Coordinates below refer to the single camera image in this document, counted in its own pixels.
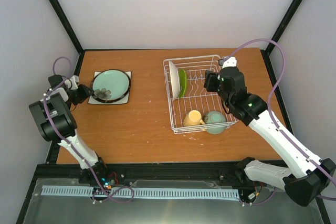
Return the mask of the floral patterned plate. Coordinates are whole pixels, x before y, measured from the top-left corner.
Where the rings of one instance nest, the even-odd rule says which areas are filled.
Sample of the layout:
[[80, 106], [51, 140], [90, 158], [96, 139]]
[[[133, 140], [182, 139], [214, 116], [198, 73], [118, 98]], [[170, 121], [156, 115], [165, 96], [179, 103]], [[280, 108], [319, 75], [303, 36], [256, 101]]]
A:
[[179, 97], [180, 79], [179, 79], [178, 68], [172, 61], [169, 61], [169, 71], [170, 71], [170, 79], [171, 79], [172, 98], [174, 101]]

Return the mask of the yellow ceramic mug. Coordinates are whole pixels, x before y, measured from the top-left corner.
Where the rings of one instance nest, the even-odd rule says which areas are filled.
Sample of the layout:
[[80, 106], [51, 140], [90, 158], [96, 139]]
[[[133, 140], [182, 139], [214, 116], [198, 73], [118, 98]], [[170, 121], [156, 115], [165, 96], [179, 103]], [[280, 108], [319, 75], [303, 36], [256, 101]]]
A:
[[198, 110], [189, 111], [189, 113], [184, 118], [183, 126], [190, 127], [190, 126], [198, 126], [198, 125], [205, 125], [205, 122], [202, 119], [202, 115], [200, 111]]

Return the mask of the lime green small plate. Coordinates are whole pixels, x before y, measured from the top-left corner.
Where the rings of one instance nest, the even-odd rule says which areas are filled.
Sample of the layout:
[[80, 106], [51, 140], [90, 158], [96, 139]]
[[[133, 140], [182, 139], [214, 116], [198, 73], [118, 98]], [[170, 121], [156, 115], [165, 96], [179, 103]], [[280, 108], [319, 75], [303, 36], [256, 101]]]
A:
[[187, 88], [187, 74], [185, 70], [180, 69], [178, 71], [178, 75], [179, 75], [179, 83], [180, 83], [180, 92], [179, 92], [178, 97], [182, 98]]

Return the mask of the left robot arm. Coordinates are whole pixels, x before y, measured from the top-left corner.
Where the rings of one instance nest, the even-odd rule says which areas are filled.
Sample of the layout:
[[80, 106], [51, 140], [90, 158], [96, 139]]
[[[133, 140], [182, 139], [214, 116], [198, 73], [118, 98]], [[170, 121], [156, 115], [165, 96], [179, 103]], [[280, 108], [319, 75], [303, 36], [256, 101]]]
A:
[[70, 106], [83, 103], [93, 95], [93, 90], [79, 83], [78, 76], [66, 78], [54, 74], [48, 78], [49, 90], [43, 98], [29, 105], [29, 110], [47, 142], [65, 148], [79, 163], [82, 175], [97, 183], [108, 180], [109, 170], [102, 158], [82, 140], [77, 132], [77, 123]]

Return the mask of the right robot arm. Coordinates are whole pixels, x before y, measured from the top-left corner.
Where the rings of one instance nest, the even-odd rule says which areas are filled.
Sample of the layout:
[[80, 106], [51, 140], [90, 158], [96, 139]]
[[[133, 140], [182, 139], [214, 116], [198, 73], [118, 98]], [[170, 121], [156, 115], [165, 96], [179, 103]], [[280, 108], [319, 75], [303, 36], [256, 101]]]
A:
[[261, 97], [247, 91], [244, 75], [237, 67], [223, 67], [220, 72], [207, 70], [204, 87], [216, 92], [227, 112], [258, 133], [286, 163], [286, 167], [280, 167], [246, 158], [242, 164], [249, 180], [279, 188], [303, 207], [329, 185], [335, 163], [321, 159], [300, 143]]

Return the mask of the white wire dish rack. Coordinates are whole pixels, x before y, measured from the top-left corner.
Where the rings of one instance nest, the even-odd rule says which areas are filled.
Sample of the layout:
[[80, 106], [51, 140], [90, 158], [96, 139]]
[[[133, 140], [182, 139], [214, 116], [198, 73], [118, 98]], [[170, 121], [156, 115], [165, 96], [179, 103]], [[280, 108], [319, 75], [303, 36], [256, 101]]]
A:
[[[214, 124], [212, 126], [225, 126], [226, 129], [238, 122], [231, 114], [226, 114], [222, 101], [217, 93], [210, 93], [204, 89], [205, 71], [210, 70], [219, 72], [221, 66], [218, 64], [219, 55], [207, 55], [184, 58], [171, 58], [163, 60], [163, 69], [166, 85], [167, 100], [169, 103], [170, 124], [174, 134], [186, 134], [205, 131], [206, 126], [184, 127], [183, 121], [185, 116], [191, 110], [200, 111], [204, 116], [209, 111], [219, 111], [226, 118], [226, 123]], [[187, 88], [182, 98], [173, 101], [171, 79], [169, 71], [169, 61], [172, 61], [178, 71], [183, 69], [187, 74]]]

